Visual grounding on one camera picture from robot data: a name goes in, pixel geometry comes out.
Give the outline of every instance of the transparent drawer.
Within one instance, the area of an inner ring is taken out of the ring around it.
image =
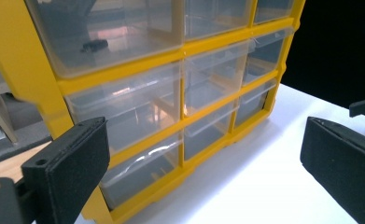
[[[110,152],[179,121],[179,63],[65,97],[74,122],[104,116]]]
[[[246,55],[253,48],[252,41],[244,41],[186,59],[185,115],[191,116],[238,91]]]
[[[253,38],[256,47],[246,58],[243,86],[276,68],[284,39],[292,34],[293,28],[290,27]]]
[[[229,129],[233,103],[221,107],[219,110],[194,122],[185,128],[185,161],[216,142]]]
[[[52,68],[75,77],[182,45],[173,0],[25,0]]]
[[[100,182],[111,209],[125,203],[178,166],[182,134],[174,134],[159,144],[108,170]]]
[[[185,37],[216,35],[248,24],[251,0],[185,1]]]
[[[288,17],[293,0],[258,0],[254,24]]]
[[[240,107],[237,110],[237,117],[235,120],[236,127],[262,110],[267,98],[267,93],[274,88],[276,84],[277,80],[272,79],[240,97]]]

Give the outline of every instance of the drawer front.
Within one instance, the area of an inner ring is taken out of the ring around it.
[[[179,63],[67,96],[74,122],[107,118],[111,154],[180,119]]]
[[[293,0],[258,0],[254,24],[288,17],[293,2]]]
[[[240,90],[246,55],[254,43],[244,41],[185,60],[185,115]]]
[[[216,142],[229,130],[231,114],[237,108],[229,103],[185,128],[185,161]]]
[[[238,127],[262,110],[267,98],[267,93],[275,87],[276,83],[277,81],[272,79],[240,97],[235,127]]]
[[[177,49],[183,7],[173,0],[26,0],[51,66],[60,77]]]
[[[248,53],[243,86],[272,72],[277,66],[284,40],[293,34],[292,28],[253,38],[255,50]]]
[[[178,166],[182,134],[174,134],[157,145],[110,169],[100,188],[112,209],[172,172]]]
[[[204,38],[245,27],[251,0],[185,1],[185,38]]]

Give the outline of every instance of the storage drawer cabinet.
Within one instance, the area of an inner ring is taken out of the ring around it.
[[[258,0],[255,24],[288,17],[294,0]]]
[[[176,133],[108,170],[100,183],[109,208],[123,204],[178,166],[182,134]]]
[[[248,53],[243,86],[272,72],[278,65],[284,40],[293,34],[293,28],[282,29],[253,38],[255,50]]]
[[[251,41],[189,57],[185,61],[185,115],[240,90]]]
[[[182,45],[181,1],[26,2],[60,77],[80,76]]]
[[[251,5],[251,0],[186,0],[186,39],[204,38],[245,27]]]
[[[110,168],[82,214],[125,223],[270,115],[304,3],[2,0],[0,70],[54,138],[106,117]]]
[[[105,116],[110,152],[179,121],[179,63],[67,96],[75,122]]]
[[[235,109],[233,103],[224,105],[185,128],[185,161],[205,150],[228,131]]]
[[[239,108],[235,120],[235,127],[250,119],[256,113],[262,110],[266,101],[267,93],[275,87],[277,81],[272,79],[263,85],[257,87],[255,90],[240,97]]]

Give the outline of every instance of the white tabletop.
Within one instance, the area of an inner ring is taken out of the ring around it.
[[[302,167],[308,116],[365,135],[364,116],[281,85],[269,118],[128,223],[356,223]]]

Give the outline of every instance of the wooden surface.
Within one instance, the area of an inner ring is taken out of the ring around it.
[[[34,147],[5,161],[0,161],[0,177],[12,178],[14,182],[20,180],[22,178],[21,165],[48,144],[49,142]]]

